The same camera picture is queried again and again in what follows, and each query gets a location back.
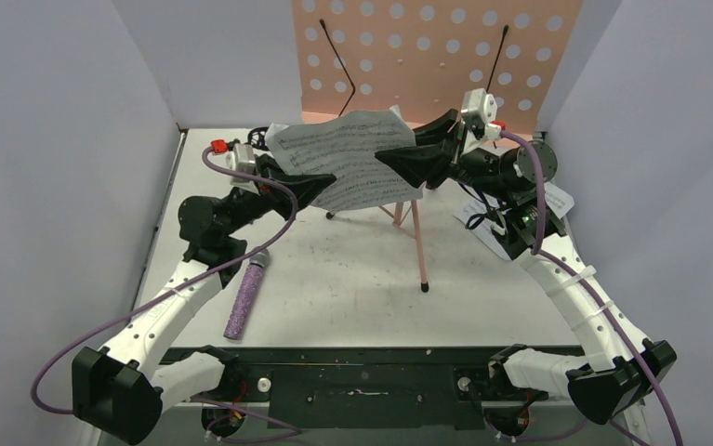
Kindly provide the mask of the pink folding music stand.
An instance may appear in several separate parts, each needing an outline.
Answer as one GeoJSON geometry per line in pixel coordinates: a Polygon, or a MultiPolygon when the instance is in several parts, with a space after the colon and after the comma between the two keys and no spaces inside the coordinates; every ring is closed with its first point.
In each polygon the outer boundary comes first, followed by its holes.
{"type": "Polygon", "coordinates": [[[537,115],[578,1],[295,1],[303,111],[393,109],[415,129],[484,88],[495,122],[542,139],[537,115]]]}

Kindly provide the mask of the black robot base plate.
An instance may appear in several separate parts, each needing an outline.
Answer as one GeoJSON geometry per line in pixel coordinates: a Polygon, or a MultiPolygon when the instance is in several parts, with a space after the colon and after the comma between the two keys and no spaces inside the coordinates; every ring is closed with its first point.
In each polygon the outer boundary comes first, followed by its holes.
{"type": "Polygon", "coordinates": [[[264,404],[302,429],[489,428],[504,438],[551,441],[588,426],[551,391],[518,389],[488,364],[503,347],[225,348],[205,399],[264,404]]]}

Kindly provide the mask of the sheet music page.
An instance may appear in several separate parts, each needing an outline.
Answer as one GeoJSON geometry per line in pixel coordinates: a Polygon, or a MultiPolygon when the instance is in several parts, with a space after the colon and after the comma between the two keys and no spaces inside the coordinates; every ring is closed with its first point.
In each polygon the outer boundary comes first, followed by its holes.
{"type": "Polygon", "coordinates": [[[333,175],[336,181],[312,206],[332,213],[423,197],[376,157],[377,151],[414,147],[411,127],[395,110],[350,111],[320,124],[272,124],[266,145],[288,175],[333,175]]]}
{"type": "MultiPolygon", "coordinates": [[[[514,260],[535,245],[537,209],[534,191],[530,202],[510,208],[507,204],[501,207],[496,198],[463,185],[460,189],[470,200],[455,210],[453,216],[500,258],[514,260]]],[[[574,208],[574,197],[550,182],[545,184],[545,195],[545,235],[566,235],[562,219],[574,208]]]]}

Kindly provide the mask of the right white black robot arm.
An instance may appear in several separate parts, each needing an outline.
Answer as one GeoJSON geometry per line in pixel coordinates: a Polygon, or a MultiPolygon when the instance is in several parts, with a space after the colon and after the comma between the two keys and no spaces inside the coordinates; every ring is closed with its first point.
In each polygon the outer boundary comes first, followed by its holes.
{"type": "Polygon", "coordinates": [[[514,345],[488,363],[487,385],[501,399],[529,390],[570,400],[592,423],[605,425],[649,394],[677,355],[635,326],[599,285],[549,207],[546,183],[558,167],[542,139],[528,140],[480,115],[449,112],[416,131],[411,147],[376,158],[414,187],[453,180],[485,208],[467,220],[489,224],[508,257],[541,286],[580,344],[578,356],[514,345]]]}

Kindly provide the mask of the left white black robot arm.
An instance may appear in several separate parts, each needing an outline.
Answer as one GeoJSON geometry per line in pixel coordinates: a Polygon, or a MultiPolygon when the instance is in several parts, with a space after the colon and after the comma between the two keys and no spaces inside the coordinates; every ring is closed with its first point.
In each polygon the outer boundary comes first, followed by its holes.
{"type": "Polygon", "coordinates": [[[259,253],[234,233],[270,212],[291,224],[337,180],[289,175],[269,155],[245,172],[225,173],[231,177],[226,196],[193,195],[180,204],[179,237],[188,247],[159,294],[100,348],[82,348],[73,358],[73,415],[128,445],[144,441],[179,402],[205,392],[227,400],[237,392],[240,376],[227,366],[233,357],[219,348],[198,348],[166,367],[160,362],[198,311],[259,253]]]}

